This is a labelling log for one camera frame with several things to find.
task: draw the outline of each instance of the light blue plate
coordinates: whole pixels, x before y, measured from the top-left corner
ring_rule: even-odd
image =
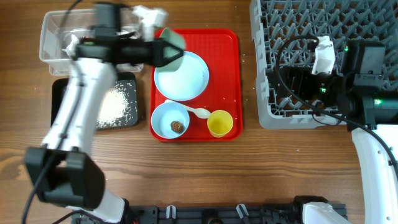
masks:
[[[171,124],[173,121],[179,121],[184,126],[181,134],[172,131]],[[185,133],[189,126],[188,111],[178,103],[162,103],[156,107],[150,119],[150,125],[155,133],[166,139],[175,139]]]
[[[206,89],[209,69],[201,57],[184,52],[177,71],[165,72],[155,68],[155,85],[161,94],[174,101],[192,100]]]

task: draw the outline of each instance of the clear plastic container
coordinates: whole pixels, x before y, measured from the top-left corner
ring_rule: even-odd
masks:
[[[44,16],[42,33],[40,36],[39,58],[47,63],[50,67],[51,75],[68,75],[70,72],[70,58],[61,49],[58,42],[58,32],[60,31],[60,23],[66,11],[51,11]],[[139,18],[125,9],[121,12],[122,33],[133,32],[139,29]],[[67,23],[62,29],[61,34],[62,46],[66,47],[72,41],[72,34],[78,38],[90,36],[90,27],[95,24],[94,9],[77,9],[72,10],[68,16]],[[121,72],[140,72],[144,67],[143,64],[132,66],[130,64],[118,65]]]

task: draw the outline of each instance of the cup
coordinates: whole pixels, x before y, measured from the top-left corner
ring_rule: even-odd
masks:
[[[228,134],[232,130],[233,126],[234,119],[227,111],[214,111],[207,119],[207,127],[211,135],[216,138],[221,138]]]
[[[179,47],[180,49],[185,50],[186,48],[186,43],[184,38],[177,34],[176,32],[172,31],[170,28],[165,28],[162,33],[160,34],[160,38],[163,38],[170,44],[175,45],[176,47]],[[164,49],[164,56],[165,58],[170,58],[173,57],[174,55],[177,55],[179,52],[176,49],[173,49],[172,47],[166,47]],[[182,64],[183,57],[180,57],[173,62],[170,62],[166,66],[158,68],[159,71],[161,72],[175,72],[177,71],[181,64]]]

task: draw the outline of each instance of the green led light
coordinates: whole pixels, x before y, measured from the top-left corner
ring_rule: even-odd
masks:
[[[374,104],[375,105],[380,105],[383,101],[379,100],[379,99],[375,99],[374,100]]]

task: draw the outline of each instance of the blue bowl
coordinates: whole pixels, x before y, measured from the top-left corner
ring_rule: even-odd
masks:
[[[173,121],[179,121],[183,124],[184,130],[181,134],[172,130],[171,124]],[[188,129],[189,114],[178,103],[162,103],[152,113],[150,125],[158,136],[166,139],[175,139],[183,135]]]

